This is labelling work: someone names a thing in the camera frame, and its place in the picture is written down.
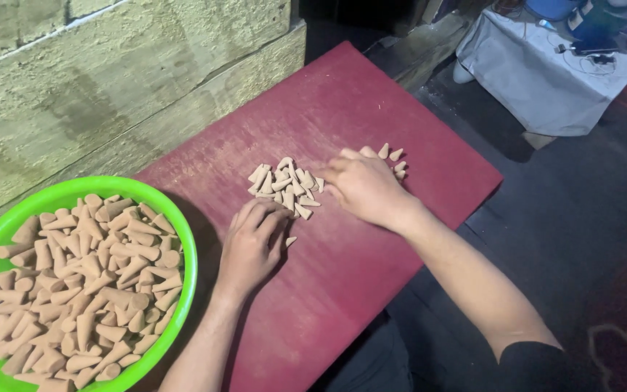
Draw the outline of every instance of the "dark pants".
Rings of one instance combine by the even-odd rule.
[[[396,323],[383,311],[309,392],[412,392],[407,358]]]

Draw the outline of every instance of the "dark floor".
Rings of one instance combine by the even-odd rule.
[[[505,178],[458,232],[524,291],[567,349],[584,334],[579,322],[588,294],[627,254],[627,119],[534,152],[510,113],[477,89],[475,82],[454,84],[447,67],[414,94]],[[492,389],[495,362],[487,343],[427,269],[389,312],[409,337],[411,366],[427,384],[441,391]]]

